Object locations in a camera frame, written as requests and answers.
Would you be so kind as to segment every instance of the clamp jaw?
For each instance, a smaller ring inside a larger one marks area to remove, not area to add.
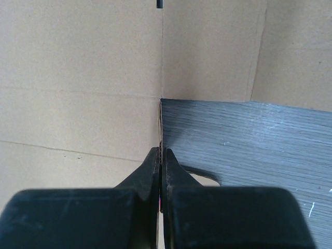
[[[315,248],[288,191],[203,187],[158,147],[115,188],[17,193],[0,217],[0,248],[157,248],[159,207],[166,249]]]

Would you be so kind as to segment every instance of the brown cardboard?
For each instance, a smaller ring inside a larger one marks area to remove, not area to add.
[[[167,0],[162,97],[250,99],[266,1]]]
[[[155,0],[2,1],[0,85],[160,97]]]
[[[141,163],[4,142],[0,151],[0,213],[17,191],[115,187]]]
[[[0,140],[143,161],[159,145],[159,100],[2,89]]]
[[[332,110],[331,8],[2,1],[0,209],[23,188],[120,182],[162,140],[160,98]]]
[[[268,1],[252,100],[332,110],[332,3]]]

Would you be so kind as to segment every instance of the white scratch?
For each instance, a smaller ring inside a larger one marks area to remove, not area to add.
[[[281,124],[283,124],[283,123],[284,123],[284,122],[276,123],[275,125],[270,126],[268,129],[273,129],[273,128],[275,128],[275,127],[277,127],[277,126],[279,126],[279,125],[281,125]]]
[[[309,212],[309,218],[310,218],[311,212],[312,212],[314,207],[315,207],[315,202],[312,203],[312,206],[311,206],[311,209],[310,209],[310,212]]]

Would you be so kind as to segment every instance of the cardboard box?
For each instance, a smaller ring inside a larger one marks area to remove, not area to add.
[[[119,183],[159,145],[160,98],[332,110],[331,9],[330,0],[2,1],[0,145],[11,153],[0,209],[22,188]],[[81,154],[91,168],[80,168]]]

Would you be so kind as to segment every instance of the gray wood grain panel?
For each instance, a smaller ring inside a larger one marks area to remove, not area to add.
[[[162,100],[164,146],[222,186],[279,186],[332,248],[332,113],[257,102]],[[313,202],[314,208],[309,217]]]

